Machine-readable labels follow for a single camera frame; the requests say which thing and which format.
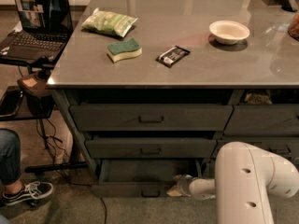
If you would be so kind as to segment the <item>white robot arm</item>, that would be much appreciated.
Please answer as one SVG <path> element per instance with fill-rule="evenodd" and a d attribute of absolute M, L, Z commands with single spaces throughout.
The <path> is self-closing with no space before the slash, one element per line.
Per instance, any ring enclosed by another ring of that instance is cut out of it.
<path fill-rule="evenodd" d="M 274 224 L 268 197 L 290 198 L 299 190 L 299 172 L 290 161 L 243 142 L 219 150 L 213 179 L 176 175 L 174 181 L 171 197 L 214 198 L 217 224 Z"/>

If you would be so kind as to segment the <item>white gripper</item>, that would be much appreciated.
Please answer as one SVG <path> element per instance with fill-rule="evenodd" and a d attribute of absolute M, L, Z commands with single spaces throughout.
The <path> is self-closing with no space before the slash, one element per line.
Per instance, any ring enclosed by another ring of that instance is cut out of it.
<path fill-rule="evenodd" d="M 166 194 L 170 197 L 190 197 L 189 185 L 191 184 L 193 177 L 190 175 L 174 175 L 172 181 L 177 182 Z"/>

